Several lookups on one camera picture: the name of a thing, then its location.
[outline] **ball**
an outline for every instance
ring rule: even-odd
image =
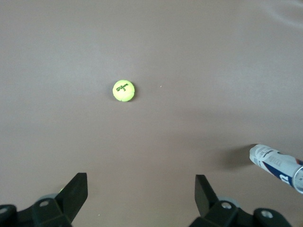
[[[120,80],[115,83],[113,94],[117,100],[127,102],[134,96],[134,85],[128,80]]]

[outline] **can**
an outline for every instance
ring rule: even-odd
[[[303,194],[303,161],[262,144],[250,149],[250,159]]]

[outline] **tennis ball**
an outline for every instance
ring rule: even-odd
[[[113,94],[117,100],[127,102],[134,96],[134,85],[128,80],[120,80],[115,83]]]

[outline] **wilson logo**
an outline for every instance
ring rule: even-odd
[[[117,87],[116,90],[120,91],[121,89],[123,89],[123,91],[125,91],[126,86],[128,86],[128,84],[121,85],[121,86]]]

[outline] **black bracket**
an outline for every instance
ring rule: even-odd
[[[229,201],[219,201],[204,175],[196,175],[195,200],[201,217],[190,227],[291,227],[275,210],[259,208],[250,215]]]
[[[14,205],[0,205],[0,227],[72,227],[87,196],[87,174],[78,173],[54,199],[39,200],[19,212]]]

